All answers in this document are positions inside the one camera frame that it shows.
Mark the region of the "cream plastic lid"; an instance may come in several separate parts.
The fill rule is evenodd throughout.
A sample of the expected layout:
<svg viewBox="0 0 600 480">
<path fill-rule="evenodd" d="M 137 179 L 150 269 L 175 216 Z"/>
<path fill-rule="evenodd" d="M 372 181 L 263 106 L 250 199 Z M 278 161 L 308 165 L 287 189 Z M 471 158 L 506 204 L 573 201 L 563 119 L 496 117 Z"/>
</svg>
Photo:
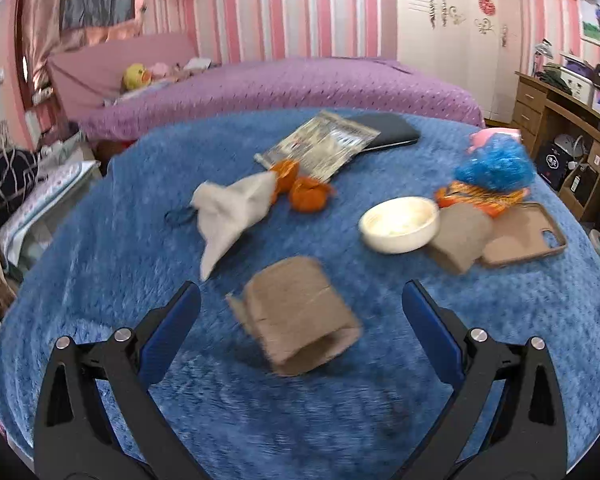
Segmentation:
<svg viewBox="0 0 600 480">
<path fill-rule="evenodd" d="M 363 242 L 375 252 L 406 254 L 426 246 L 440 226 L 438 205 L 429 198 L 402 196 L 373 206 L 358 222 Z"/>
</svg>

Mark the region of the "beige cloth pouch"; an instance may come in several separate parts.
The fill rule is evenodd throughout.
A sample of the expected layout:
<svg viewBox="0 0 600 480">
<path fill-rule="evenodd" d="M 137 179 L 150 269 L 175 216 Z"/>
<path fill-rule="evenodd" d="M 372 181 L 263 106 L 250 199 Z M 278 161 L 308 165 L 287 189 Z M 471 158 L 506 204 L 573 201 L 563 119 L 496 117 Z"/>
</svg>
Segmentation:
<svg viewBox="0 0 600 480">
<path fill-rule="evenodd" d="M 276 174 L 265 171 L 227 186 L 206 181 L 196 188 L 190 206 L 197 211 L 198 231 L 206 243 L 200 260 L 201 281 L 210 278 L 245 230 L 268 215 L 276 183 Z"/>
</svg>

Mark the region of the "orange snack wrapper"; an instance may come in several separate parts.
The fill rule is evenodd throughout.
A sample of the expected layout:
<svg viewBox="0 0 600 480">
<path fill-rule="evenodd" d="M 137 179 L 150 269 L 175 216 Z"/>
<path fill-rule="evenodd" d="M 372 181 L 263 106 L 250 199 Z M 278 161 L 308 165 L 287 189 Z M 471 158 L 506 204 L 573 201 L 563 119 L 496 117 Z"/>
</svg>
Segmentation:
<svg viewBox="0 0 600 480">
<path fill-rule="evenodd" d="M 478 186 L 452 181 L 444 188 L 434 193 L 434 200 L 440 208 L 451 207 L 455 204 L 468 204 L 491 218 L 496 218 L 508 208 L 520 204 L 528 196 L 528 188 L 501 193 L 479 188 Z"/>
</svg>

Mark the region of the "blue plastic bag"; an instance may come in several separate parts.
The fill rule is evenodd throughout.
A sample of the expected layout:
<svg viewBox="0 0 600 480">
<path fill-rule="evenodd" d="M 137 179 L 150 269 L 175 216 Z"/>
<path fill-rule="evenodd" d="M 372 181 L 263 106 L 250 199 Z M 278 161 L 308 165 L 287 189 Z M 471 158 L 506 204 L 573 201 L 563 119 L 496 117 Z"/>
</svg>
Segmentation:
<svg viewBox="0 0 600 480">
<path fill-rule="evenodd" d="M 457 181 L 501 193 L 528 188 L 535 176 L 535 166 L 524 146 L 508 136 L 491 139 L 454 171 Z"/>
</svg>

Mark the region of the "dotted ironing board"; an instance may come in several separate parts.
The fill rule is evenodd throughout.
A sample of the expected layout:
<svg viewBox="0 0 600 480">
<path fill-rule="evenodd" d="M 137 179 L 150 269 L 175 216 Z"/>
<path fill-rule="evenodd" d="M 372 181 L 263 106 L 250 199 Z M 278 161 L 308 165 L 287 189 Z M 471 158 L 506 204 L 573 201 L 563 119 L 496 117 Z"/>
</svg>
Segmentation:
<svg viewBox="0 0 600 480">
<path fill-rule="evenodd" d="M 101 178 L 99 162 L 88 160 L 60 166 L 35 185 L 0 229 L 3 269 L 31 269 L 50 246 L 61 223 Z"/>
</svg>

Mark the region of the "orange peel piece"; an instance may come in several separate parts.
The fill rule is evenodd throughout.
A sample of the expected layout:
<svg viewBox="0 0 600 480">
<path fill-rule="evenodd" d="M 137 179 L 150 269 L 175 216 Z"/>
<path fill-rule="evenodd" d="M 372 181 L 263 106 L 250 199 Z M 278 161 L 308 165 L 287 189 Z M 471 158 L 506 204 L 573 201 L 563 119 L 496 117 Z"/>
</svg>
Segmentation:
<svg viewBox="0 0 600 480">
<path fill-rule="evenodd" d="M 332 192 L 334 190 L 327 183 L 310 177 L 298 177 L 291 185 L 288 200 L 294 211 L 314 214 L 325 209 Z"/>
<path fill-rule="evenodd" d="M 300 164 L 298 160 L 286 158 L 276 162 L 270 170 L 276 175 L 275 194 L 286 194 L 298 178 Z"/>
</svg>

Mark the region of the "pink metal-lined mug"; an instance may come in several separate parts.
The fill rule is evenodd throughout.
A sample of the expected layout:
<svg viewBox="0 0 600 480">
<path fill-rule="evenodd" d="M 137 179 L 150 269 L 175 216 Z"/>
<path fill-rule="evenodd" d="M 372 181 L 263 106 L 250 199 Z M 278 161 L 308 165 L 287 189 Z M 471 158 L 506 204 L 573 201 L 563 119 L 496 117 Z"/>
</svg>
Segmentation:
<svg viewBox="0 0 600 480">
<path fill-rule="evenodd" d="M 472 154 L 475 150 L 478 150 L 478 148 L 486 146 L 491 139 L 502 138 L 503 136 L 508 136 L 518 143 L 521 142 L 521 132 L 519 129 L 502 127 L 484 128 L 475 133 L 471 133 L 469 136 L 467 153 Z"/>
</svg>

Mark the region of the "black smartphone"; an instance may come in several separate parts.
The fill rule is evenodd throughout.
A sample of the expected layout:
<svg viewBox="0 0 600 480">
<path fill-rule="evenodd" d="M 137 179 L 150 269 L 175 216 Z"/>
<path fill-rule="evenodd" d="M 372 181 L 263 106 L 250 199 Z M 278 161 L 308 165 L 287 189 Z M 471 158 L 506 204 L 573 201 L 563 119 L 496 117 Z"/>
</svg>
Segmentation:
<svg viewBox="0 0 600 480">
<path fill-rule="evenodd" d="M 349 120 L 379 132 L 378 136 L 364 148 L 364 153 L 413 145 L 420 139 L 420 132 L 398 114 L 358 114 L 349 117 Z"/>
</svg>

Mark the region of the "black patterned bag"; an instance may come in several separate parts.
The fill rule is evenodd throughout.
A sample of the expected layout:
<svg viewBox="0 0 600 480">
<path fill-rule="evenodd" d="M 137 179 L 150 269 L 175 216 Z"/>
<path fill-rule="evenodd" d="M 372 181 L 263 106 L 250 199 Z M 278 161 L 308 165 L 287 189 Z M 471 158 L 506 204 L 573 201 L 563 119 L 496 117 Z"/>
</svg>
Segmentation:
<svg viewBox="0 0 600 480">
<path fill-rule="evenodd" d="M 38 180 L 38 154 L 0 148 L 0 229 L 32 193 Z"/>
</svg>

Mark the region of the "grey printed snack packet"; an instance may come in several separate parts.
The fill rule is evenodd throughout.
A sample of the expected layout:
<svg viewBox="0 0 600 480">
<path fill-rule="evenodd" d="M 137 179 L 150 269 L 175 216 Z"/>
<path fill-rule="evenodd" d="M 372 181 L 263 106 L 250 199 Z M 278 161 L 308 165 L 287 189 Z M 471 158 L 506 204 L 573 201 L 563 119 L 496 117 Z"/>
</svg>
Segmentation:
<svg viewBox="0 0 600 480">
<path fill-rule="evenodd" d="M 272 148 L 255 154 L 254 160 L 267 170 L 282 160 L 294 160 L 302 176 L 328 183 L 379 135 L 376 129 L 321 110 Z"/>
</svg>

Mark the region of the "wooden desk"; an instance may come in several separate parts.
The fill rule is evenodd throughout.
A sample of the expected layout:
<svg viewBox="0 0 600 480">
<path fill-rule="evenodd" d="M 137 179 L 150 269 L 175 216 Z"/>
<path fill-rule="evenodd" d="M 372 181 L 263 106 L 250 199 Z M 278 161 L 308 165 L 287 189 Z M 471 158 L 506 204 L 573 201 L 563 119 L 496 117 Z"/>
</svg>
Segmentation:
<svg viewBox="0 0 600 480">
<path fill-rule="evenodd" d="M 518 73 L 512 126 L 536 171 L 579 221 L 600 212 L 600 114 L 567 93 Z"/>
</svg>

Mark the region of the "yellow duck plush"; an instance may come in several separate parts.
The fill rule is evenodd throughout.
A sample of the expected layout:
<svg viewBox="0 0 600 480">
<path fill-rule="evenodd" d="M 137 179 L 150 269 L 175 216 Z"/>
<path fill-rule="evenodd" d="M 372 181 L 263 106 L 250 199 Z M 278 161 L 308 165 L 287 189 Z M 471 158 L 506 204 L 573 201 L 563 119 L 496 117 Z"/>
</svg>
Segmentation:
<svg viewBox="0 0 600 480">
<path fill-rule="evenodd" d="M 152 73 L 142 63 L 130 65 L 122 75 L 122 89 L 125 92 L 145 88 L 151 84 Z"/>
</svg>

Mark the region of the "white storage box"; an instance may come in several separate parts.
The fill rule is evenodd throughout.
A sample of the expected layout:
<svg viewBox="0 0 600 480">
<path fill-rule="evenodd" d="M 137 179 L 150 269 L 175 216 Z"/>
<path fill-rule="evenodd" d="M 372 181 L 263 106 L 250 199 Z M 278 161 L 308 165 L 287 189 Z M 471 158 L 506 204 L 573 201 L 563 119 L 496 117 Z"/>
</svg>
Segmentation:
<svg viewBox="0 0 600 480">
<path fill-rule="evenodd" d="M 594 96 L 592 81 L 565 67 L 560 69 L 560 78 L 565 81 L 565 84 L 571 90 L 573 99 L 578 100 L 586 106 L 592 105 Z"/>
</svg>

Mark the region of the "desk lamp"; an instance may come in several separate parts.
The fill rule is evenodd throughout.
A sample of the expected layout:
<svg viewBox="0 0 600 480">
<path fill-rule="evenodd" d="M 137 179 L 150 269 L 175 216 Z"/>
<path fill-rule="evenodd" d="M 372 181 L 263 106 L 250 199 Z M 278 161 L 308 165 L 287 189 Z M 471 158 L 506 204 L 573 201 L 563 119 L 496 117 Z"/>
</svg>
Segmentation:
<svg viewBox="0 0 600 480">
<path fill-rule="evenodd" d="M 537 73 L 542 72 L 544 62 L 553 58 L 553 45 L 546 38 L 543 38 L 541 42 L 534 46 L 531 75 L 535 76 Z"/>
</svg>

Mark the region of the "pink window curtain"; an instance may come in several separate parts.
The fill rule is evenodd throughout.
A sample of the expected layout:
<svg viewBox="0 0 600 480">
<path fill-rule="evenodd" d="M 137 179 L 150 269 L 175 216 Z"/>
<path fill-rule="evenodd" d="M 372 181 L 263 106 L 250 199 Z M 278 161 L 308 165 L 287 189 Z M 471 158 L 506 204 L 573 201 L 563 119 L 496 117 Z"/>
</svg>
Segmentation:
<svg viewBox="0 0 600 480">
<path fill-rule="evenodd" d="M 144 0 L 19 0 L 18 32 L 31 92 L 50 81 L 46 60 L 53 54 L 137 36 Z"/>
</svg>

